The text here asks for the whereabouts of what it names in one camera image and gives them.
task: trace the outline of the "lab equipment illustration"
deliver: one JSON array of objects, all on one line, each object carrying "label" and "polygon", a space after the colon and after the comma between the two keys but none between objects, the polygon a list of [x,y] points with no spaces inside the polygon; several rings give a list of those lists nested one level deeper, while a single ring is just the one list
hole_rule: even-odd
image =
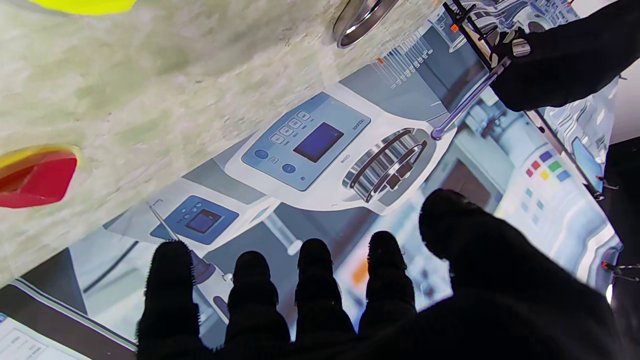
[{"label": "lab equipment illustration", "polygon": [[434,141],[432,130],[337,83],[255,133],[220,165],[295,208],[361,206],[384,215],[416,191],[455,134],[452,128]]}]

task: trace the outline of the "test tube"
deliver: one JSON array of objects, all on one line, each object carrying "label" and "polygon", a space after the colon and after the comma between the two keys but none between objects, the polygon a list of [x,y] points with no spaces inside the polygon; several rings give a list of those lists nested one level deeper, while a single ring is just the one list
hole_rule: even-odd
[{"label": "test tube", "polygon": [[400,44],[402,50],[404,51],[404,55],[409,58],[409,60],[411,61],[411,63],[413,64],[413,66],[417,69],[420,67],[420,63],[415,59],[415,55],[412,54],[411,52],[411,48],[409,47],[409,43],[407,42],[403,42],[402,44]]},{"label": "test tube", "polygon": [[402,71],[402,66],[398,64],[396,59],[393,59],[393,56],[389,55],[390,53],[387,53],[387,55],[385,55],[385,57],[382,59],[385,60],[386,63],[390,64],[390,66],[396,71],[402,81],[406,81],[406,77],[404,76],[404,72]]},{"label": "test tube", "polygon": [[421,57],[426,59],[425,57],[426,48],[422,45],[422,42],[420,42],[420,37],[414,34],[413,38],[415,39],[415,48],[418,51],[418,54],[420,54]]},{"label": "test tube", "polygon": [[384,67],[391,73],[393,74],[393,77],[396,79],[396,85],[400,85],[402,84],[401,78],[404,77],[404,75],[402,75],[401,73],[398,73],[398,71],[396,70],[396,68],[391,64],[391,62],[388,59],[388,56],[383,56],[380,60],[382,60],[382,62],[384,63]]},{"label": "test tube", "polygon": [[422,43],[424,44],[424,47],[426,47],[427,52],[429,54],[431,54],[433,52],[433,48],[431,47],[431,45],[429,45],[429,43],[427,42],[427,40],[425,40],[423,37],[420,37],[420,39],[422,40]]},{"label": "test tube", "polygon": [[416,49],[416,43],[413,42],[413,44],[410,47],[411,52],[413,53],[413,55],[416,57],[416,59],[418,60],[419,63],[424,63],[424,60],[422,59],[422,55],[420,55],[418,53],[418,50]]},{"label": "test tube", "polygon": [[393,53],[396,56],[396,59],[398,59],[398,61],[400,62],[400,64],[402,64],[403,69],[404,70],[404,74],[406,77],[411,77],[411,73],[415,72],[415,69],[413,68],[413,65],[411,65],[411,63],[409,62],[409,60],[406,59],[406,57],[404,55],[402,55],[402,53],[400,53],[400,51],[397,48],[393,49]]},{"label": "test tube", "polygon": [[384,78],[387,79],[387,81],[389,82],[389,85],[391,86],[391,88],[396,87],[396,81],[393,80],[391,78],[391,76],[387,73],[387,71],[380,65],[380,61],[376,59],[376,61],[374,61],[371,64],[371,67],[373,67],[373,69],[380,75],[383,76]]},{"label": "test tube", "polygon": [[420,45],[422,46],[422,54],[425,56],[425,58],[429,57],[429,48],[431,47],[429,46],[429,44],[427,44],[426,41],[424,41],[422,37],[420,37],[419,41]]},{"label": "test tube", "polygon": [[400,62],[404,63],[404,66],[407,69],[404,72],[404,74],[407,75],[407,77],[409,77],[409,76],[411,76],[412,72],[415,72],[415,69],[413,68],[413,64],[407,58],[407,56],[400,51],[402,43],[403,43],[403,41],[402,42],[398,42],[398,46],[396,46],[394,48],[394,52],[396,53],[396,56],[400,59]]}]

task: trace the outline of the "colored squares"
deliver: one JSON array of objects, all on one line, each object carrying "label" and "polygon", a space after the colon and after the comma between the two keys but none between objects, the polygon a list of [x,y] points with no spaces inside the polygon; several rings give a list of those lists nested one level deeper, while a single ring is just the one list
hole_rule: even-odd
[{"label": "colored squares", "polygon": [[559,162],[554,161],[551,164],[549,164],[549,170],[551,170],[551,172],[556,172],[557,169],[561,168],[562,165],[560,165]]},{"label": "colored squares", "polygon": [[545,151],[542,154],[540,154],[540,160],[542,160],[542,162],[546,162],[547,160],[553,157],[554,156],[551,155],[551,152],[548,152],[548,151]]},{"label": "colored squares", "polygon": [[562,183],[564,180],[567,180],[569,177],[571,177],[571,175],[569,175],[569,173],[565,170],[563,172],[561,172],[560,174],[557,175],[558,176],[558,180],[560,180],[560,182]]}]

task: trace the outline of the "finger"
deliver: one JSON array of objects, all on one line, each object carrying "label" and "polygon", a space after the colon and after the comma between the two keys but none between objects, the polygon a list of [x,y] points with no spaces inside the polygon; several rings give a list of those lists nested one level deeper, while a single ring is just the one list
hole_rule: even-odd
[{"label": "finger", "polygon": [[461,244],[455,233],[464,231],[467,220],[486,215],[484,210],[453,190],[437,189],[422,205],[419,218],[420,235],[429,251],[439,258],[449,258]]},{"label": "finger", "polygon": [[181,241],[160,244],[147,278],[145,310],[138,324],[140,345],[173,336],[199,336],[194,283],[189,248]]}]

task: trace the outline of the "yellow hold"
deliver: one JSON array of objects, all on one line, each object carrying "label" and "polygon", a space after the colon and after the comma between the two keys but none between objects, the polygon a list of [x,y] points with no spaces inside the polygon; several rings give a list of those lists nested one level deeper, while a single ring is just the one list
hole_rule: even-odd
[{"label": "yellow hold", "polygon": [[43,8],[76,15],[105,15],[131,10],[136,0],[30,0]]}]

